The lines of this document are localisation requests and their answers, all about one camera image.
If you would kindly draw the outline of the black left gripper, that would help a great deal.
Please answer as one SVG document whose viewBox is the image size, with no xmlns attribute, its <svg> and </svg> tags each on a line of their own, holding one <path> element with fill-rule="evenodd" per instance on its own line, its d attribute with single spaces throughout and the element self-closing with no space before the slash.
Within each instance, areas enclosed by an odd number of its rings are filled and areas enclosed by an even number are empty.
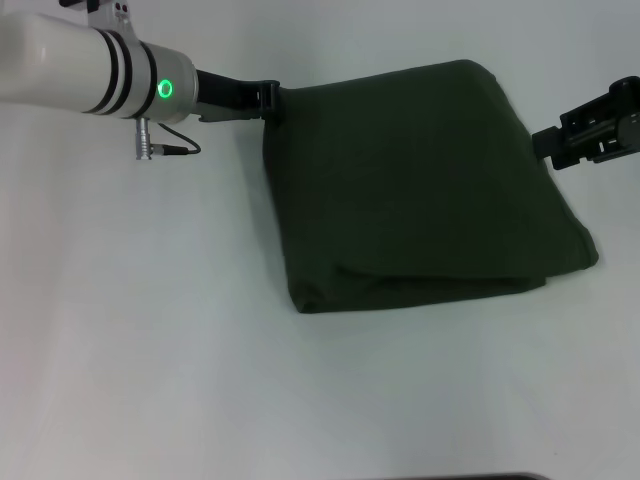
<svg viewBox="0 0 640 480">
<path fill-rule="evenodd" d="M 279 120 L 283 107 L 280 83 L 241 81 L 197 70 L 198 92 L 192 113 L 201 122 Z"/>
</svg>

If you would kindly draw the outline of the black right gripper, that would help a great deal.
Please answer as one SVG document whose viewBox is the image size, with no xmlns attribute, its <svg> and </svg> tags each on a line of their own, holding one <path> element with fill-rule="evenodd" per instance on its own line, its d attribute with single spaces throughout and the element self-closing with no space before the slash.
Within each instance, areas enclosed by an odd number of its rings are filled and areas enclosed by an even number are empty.
<svg viewBox="0 0 640 480">
<path fill-rule="evenodd" d="M 535 157 L 555 170 L 640 152 L 640 77 L 614 82 L 609 93 L 560 116 L 560 127 L 532 135 Z"/>
</svg>

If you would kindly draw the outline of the dark green FREE! t-shirt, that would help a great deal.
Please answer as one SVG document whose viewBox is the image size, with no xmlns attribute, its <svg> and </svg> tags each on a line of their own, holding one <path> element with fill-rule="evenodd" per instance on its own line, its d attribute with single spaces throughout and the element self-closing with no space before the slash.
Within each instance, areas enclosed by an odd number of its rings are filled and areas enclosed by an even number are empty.
<svg viewBox="0 0 640 480">
<path fill-rule="evenodd" d="M 279 100 L 263 159 L 298 311 L 517 294 L 597 263 L 480 64 L 283 89 Z"/>
</svg>

